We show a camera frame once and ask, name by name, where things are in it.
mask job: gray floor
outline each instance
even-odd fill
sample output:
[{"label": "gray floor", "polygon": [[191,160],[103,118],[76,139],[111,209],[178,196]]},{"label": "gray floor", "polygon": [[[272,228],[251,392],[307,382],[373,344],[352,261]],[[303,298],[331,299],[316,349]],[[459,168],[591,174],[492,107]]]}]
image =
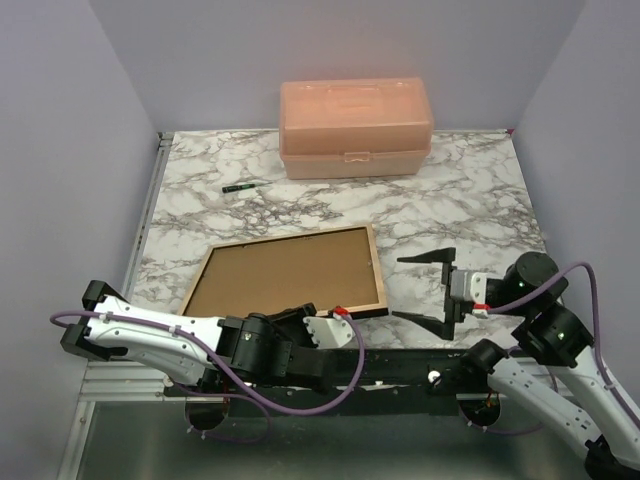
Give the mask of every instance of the gray floor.
[{"label": "gray floor", "polygon": [[[228,425],[249,434],[261,420]],[[507,405],[500,424],[530,425]],[[587,478],[551,432],[499,437],[460,418],[426,415],[277,418],[260,445],[227,445],[186,433],[182,404],[97,406],[80,479],[544,479]]]}]

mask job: box latch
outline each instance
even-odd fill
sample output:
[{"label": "box latch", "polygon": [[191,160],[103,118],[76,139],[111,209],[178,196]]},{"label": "box latch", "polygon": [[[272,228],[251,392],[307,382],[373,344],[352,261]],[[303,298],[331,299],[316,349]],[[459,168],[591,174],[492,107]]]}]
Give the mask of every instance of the box latch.
[{"label": "box latch", "polygon": [[368,162],[371,160],[369,152],[347,152],[344,154],[344,163]]}]

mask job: green screwdriver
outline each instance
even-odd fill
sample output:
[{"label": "green screwdriver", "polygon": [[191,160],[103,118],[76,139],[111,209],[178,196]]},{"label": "green screwdriver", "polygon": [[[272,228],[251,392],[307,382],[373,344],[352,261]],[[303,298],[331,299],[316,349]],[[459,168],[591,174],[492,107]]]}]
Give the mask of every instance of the green screwdriver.
[{"label": "green screwdriver", "polygon": [[243,183],[240,185],[227,185],[222,187],[222,193],[238,192],[240,190],[249,190],[250,188],[261,187],[263,185],[269,185],[271,182],[266,183]]}]

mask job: marble table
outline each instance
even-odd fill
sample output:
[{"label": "marble table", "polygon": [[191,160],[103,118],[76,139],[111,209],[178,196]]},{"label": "marble table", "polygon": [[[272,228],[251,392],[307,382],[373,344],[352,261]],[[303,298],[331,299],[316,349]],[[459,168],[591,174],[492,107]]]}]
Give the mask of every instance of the marble table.
[{"label": "marble table", "polygon": [[[268,186],[223,195],[229,184]],[[396,258],[457,247],[456,265],[502,276],[519,255],[544,250],[515,150],[505,132],[436,132],[416,176],[287,180],[273,130],[180,132],[148,226],[132,302],[176,312],[207,248],[262,237],[372,223],[389,308],[443,317],[437,265]],[[443,341],[392,316],[361,322],[367,346],[509,347],[509,317],[468,317]]]}]

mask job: wall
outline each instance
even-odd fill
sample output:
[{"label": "wall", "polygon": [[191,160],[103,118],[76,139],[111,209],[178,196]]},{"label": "wall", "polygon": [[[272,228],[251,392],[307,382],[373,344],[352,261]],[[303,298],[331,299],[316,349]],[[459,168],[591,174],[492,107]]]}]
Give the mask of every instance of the wall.
[{"label": "wall", "polygon": [[[640,3],[589,0],[515,132],[548,248],[596,268],[604,353],[636,401]],[[590,322],[584,275],[567,295]]]},{"label": "wall", "polygon": [[51,479],[85,362],[47,321],[121,284],[157,135],[84,0],[0,15],[0,476]]},{"label": "wall", "polygon": [[584,0],[90,0],[162,131],[275,127],[285,80],[418,75],[438,128],[509,128]]}]

